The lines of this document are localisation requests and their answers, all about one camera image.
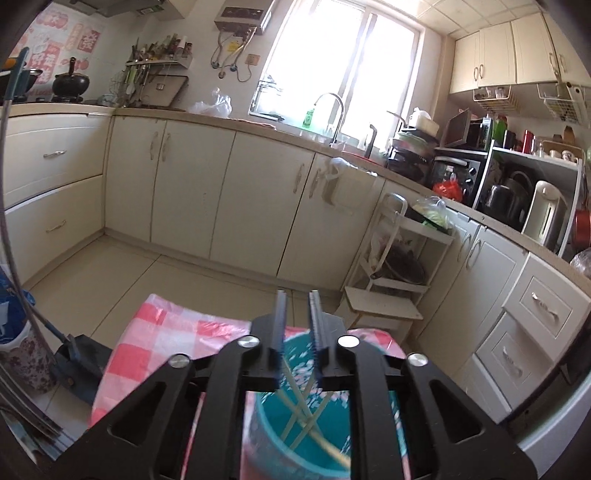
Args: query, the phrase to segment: ceiling tile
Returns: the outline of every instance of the ceiling tile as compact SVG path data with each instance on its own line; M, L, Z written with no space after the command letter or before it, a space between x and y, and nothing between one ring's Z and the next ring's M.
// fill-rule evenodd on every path
M449 35L451 32L460 28L459 25L449 20L449 18L434 8L427 10L421 15L420 19L426 26L431 27L433 30L444 35Z
M521 18L538 13L540 9L537 5L524 5L523 7L512 8L511 11L517 18Z
M494 15L506 10L506 7L500 2L500 0L465 0L465 2L483 17L488 17L489 15Z
M499 23L510 22L514 19L516 19L516 16L508 10L505 12L501 12L500 14L492 15L491 17L487 18L491 25L498 25Z
M480 18L480 14L463 0L443 0L435 8L461 27L470 25Z
M468 35L471 35L486 27L490 27L489 23L484 18L481 18L478 22L468 25L464 30L468 32Z
M532 5L534 0L501 0L507 8L522 7L523 5Z
M454 40L459 40L460 38L467 37L468 32L461 28L460 30L456 30L455 32L450 33L449 36Z

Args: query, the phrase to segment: window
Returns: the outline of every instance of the window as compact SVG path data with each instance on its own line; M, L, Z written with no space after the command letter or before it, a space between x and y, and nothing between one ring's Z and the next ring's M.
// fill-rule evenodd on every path
M274 46L251 113L302 127L322 93L345 104L341 132L361 144L369 124L384 148L398 125L417 52L418 32L370 7L342 0L296 0ZM332 136L340 109L324 96L310 130Z

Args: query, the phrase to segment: range hood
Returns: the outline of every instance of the range hood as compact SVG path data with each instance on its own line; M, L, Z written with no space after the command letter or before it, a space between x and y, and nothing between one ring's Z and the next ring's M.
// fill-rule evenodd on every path
M139 14L164 10L166 0L54 0L56 3L78 10L87 15L100 14L113 17L125 12Z

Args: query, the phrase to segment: metal bolt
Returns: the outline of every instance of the metal bolt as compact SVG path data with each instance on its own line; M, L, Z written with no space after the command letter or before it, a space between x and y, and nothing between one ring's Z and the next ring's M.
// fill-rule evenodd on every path
M422 353L411 353L408 356L408 363L415 367L423 367L429 363L429 359Z
M191 359L182 353L177 353L168 359L168 364L173 368L185 368L189 363Z
M354 346L359 345L359 339L353 335L343 335L339 337L337 340L340 346L344 346L345 348L353 348Z
M261 341L257 337L252 335L246 335L238 339L238 345L240 345L243 348L254 348L259 343L261 343Z

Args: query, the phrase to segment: mug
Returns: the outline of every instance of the mug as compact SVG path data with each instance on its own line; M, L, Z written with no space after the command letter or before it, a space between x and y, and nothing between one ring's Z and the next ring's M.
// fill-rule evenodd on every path
M574 154L571 151L569 151L569 150L564 150L562 152L562 158L563 158L563 160L568 160L568 161L571 161L571 162L574 162L575 161L574 160Z

